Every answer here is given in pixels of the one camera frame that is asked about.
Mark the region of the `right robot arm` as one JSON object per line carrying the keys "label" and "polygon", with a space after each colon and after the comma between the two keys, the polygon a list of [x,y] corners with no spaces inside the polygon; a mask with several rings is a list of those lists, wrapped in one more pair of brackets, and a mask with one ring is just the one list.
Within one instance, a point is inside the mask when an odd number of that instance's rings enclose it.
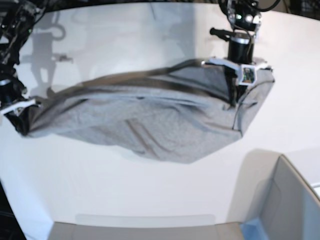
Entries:
{"label": "right robot arm", "polygon": [[20,64],[21,48],[48,7],[48,0],[0,2],[0,115],[22,136],[30,130],[29,108],[40,103],[34,97],[25,97],[28,90],[15,66]]}

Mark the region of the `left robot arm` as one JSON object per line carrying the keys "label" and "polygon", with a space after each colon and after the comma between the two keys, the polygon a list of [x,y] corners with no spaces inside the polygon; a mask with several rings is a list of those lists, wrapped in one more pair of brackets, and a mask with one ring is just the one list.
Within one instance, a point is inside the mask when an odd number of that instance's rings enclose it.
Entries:
{"label": "left robot arm", "polygon": [[218,6],[226,16],[231,30],[212,27],[209,34],[228,43],[226,58],[211,57],[202,61],[203,66],[225,66],[236,72],[243,68],[258,67],[253,60],[257,34],[262,25],[262,13],[273,10],[279,0],[268,7],[260,7],[258,0],[219,0]]}

